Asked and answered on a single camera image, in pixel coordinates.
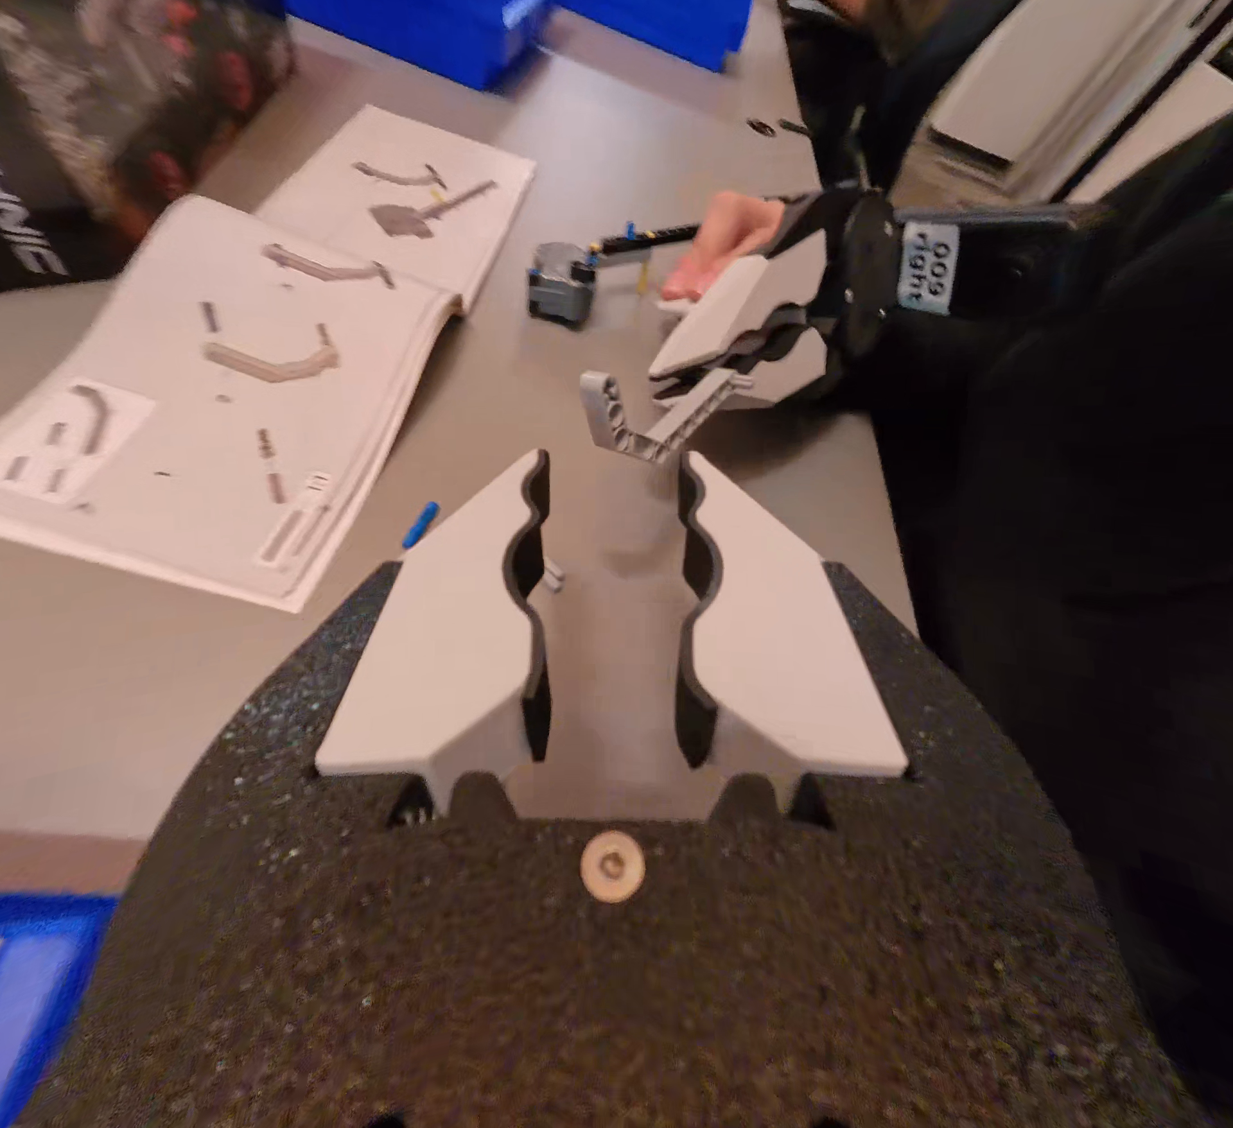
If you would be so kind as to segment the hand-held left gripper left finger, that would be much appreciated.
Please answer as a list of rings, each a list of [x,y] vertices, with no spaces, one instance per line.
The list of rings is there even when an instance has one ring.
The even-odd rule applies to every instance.
[[[541,619],[549,456],[513,462],[401,559],[316,750],[322,777],[422,781],[436,812],[457,781],[506,781],[546,757],[552,697]]]

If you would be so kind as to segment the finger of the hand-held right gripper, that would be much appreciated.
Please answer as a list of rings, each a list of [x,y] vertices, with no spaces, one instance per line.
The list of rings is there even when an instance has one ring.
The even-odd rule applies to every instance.
[[[826,375],[829,348],[824,333],[811,324],[785,324],[773,329],[763,343],[745,353],[729,349],[700,366],[667,375],[655,382],[653,400],[668,408],[681,400],[706,375],[730,370],[748,381],[721,405],[723,412],[772,408]]]
[[[778,333],[805,324],[818,285],[820,259],[811,254],[735,260],[678,321],[649,379],[700,375],[761,352]]]

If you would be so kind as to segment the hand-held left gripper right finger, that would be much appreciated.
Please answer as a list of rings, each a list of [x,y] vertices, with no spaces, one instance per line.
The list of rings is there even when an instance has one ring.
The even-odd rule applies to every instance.
[[[684,580],[675,733],[691,770],[805,778],[910,768],[821,555],[695,450],[680,463]]]

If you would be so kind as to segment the grey bent beam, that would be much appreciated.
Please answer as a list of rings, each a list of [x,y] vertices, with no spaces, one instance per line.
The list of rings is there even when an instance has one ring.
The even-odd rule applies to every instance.
[[[654,427],[638,431],[627,419],[614,375],[585,371],[579,378],[580,401],[596,447],[653,465],[667,462],[728,400],[752,387],[750,375],[728,369],[712,370],[669,408]]]

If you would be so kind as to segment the person's right forearm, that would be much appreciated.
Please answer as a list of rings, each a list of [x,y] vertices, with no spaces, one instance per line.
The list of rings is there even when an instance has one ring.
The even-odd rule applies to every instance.
[[[1230,335],[1232,118],[1158,155],[1103,197],[1096,272],[1057,336],[1127,353]]]

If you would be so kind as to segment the grey desk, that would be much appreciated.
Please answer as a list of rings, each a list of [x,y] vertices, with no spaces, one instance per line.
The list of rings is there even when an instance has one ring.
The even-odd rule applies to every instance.
[[[123,889],[181,783],[258,685],[399,542],[423,504],[448,515],[532,448],[550,457],[539,589],[552,726],[546,761],[509,781],[523,814],[700,816],[715,783],[673,731],[684,535],[675,474],[596,449],[584,370],[615,374],[637,426],[664,324],[606,273],[577,333],[526,313],[540,242],[625,223],[697,221],[711,197],[813,186],[773,0],[757,0],[723,75],[561,11],[546,49],[501,93],[475,92],[294,23],[299,72],[198,191],[256,208],[366,103],[532,159],[536,173],[480,298],[432,351],[412,413],[313,599],[295,616],[2,542],[2,891]]]

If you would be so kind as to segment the person's right hand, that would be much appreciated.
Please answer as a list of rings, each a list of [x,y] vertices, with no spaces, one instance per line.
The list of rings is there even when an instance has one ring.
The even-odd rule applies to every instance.
[[[715,195],[686,252],[659,289],[663,311],[686,313],[733,261],[768,242],[778,230],[785,203],[725,191]]]

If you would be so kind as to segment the grey motor block assembly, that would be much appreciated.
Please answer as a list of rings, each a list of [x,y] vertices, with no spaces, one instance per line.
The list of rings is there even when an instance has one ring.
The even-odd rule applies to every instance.
[[[571,329],[590,317],[601,270],[624,264],[646,269],[660,246],[691,242],[699,224],[638,229],[629,224],[616,235],[589,242],[542,242],[528,268],[528,313]]]

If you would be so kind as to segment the open instruction booklet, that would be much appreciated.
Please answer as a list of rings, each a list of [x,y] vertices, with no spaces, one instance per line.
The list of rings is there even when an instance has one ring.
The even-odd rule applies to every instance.
[[[368,105],[254,213],[171,204],[2,418],[2,541],[299,612],[535,168]]]

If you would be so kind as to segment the blue parts tray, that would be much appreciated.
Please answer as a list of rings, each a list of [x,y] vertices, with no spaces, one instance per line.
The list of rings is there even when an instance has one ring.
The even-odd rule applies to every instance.
[[[1,1124],[57,1054],[118,905],[114,895],[1,896]]]

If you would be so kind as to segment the black toy set box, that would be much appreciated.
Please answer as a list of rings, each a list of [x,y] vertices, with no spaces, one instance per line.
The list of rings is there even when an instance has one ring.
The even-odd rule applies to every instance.
[[[1,289],[114,276],[289,81],[283,0],[1,0]]]

